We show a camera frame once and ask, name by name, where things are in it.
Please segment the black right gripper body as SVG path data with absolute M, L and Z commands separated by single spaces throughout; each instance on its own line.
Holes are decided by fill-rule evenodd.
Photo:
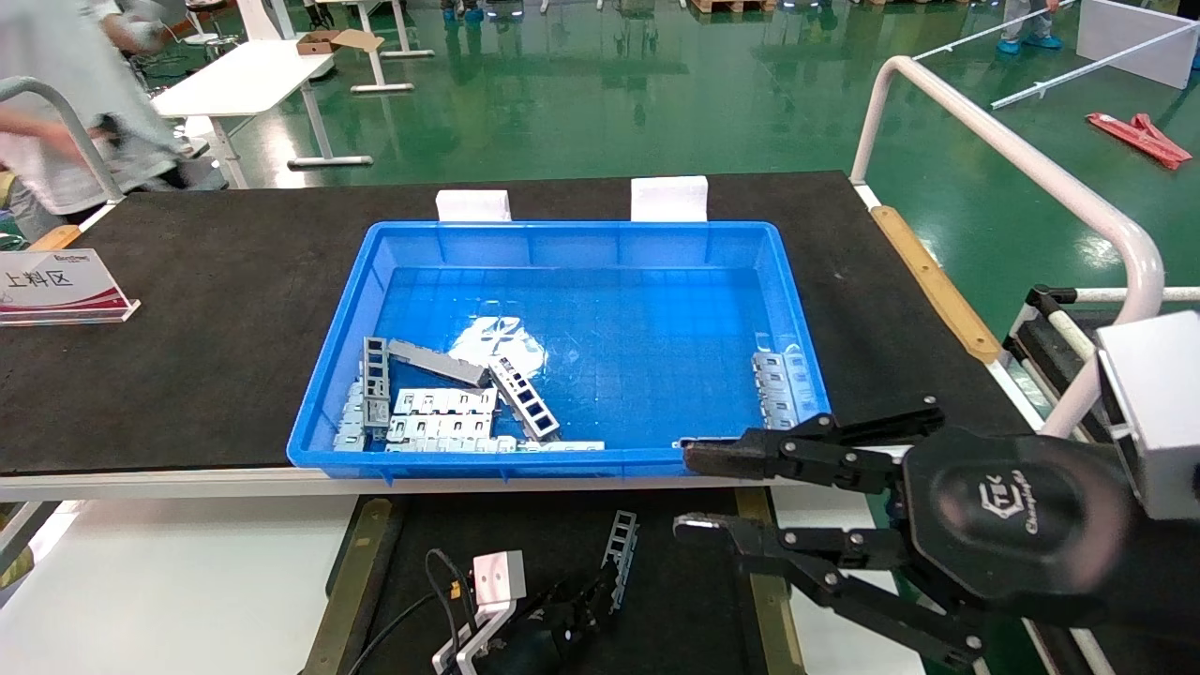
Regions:
M 1042 623 L 1114 613 L 1140 507 L 1118 459 L 1094 444 L 944 428 L 901 462 L 914 563 L 982 609 Z

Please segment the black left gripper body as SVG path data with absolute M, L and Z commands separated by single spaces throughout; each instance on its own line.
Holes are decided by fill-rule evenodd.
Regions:
M 583 649 L 586 632 L 570 607 L 540 607 L 508 622 L 488 643 L 487 674 L 557 674 Z

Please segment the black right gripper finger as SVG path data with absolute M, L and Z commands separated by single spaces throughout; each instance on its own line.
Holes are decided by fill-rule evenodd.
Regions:
M 780 528 L 746 516 L 674 516 L 677 540 L 727 548 L 739 572 L 787 583 L 816 607 L 911 649 L 942 667 L 971 669 L 984 655 L 982 632 L 966 619 L 911 603 L 853 577 L 911 565 L 895 530 Z
M 707 477 L 782 478 L 882 494 L 902 473 L 901 458 L 882 448 L 912 446 L 944 426 L 936 404 L 845 424 L 818 414 L 794 428 L 746 428 L 738 440 L 682 440 L 682 458 L 686 470 Z

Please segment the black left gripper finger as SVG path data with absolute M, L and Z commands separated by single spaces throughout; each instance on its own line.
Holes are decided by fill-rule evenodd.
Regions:
M 558 585 L 546 602 L 552 619 L 568 623 L 605 623 L 617 611 L 617 571 L 600 571 L 577 590 Z
M 598 637 L 611 632 L 620 614 L 620 604 L 571 603 L 570 653 L 581 653 Z

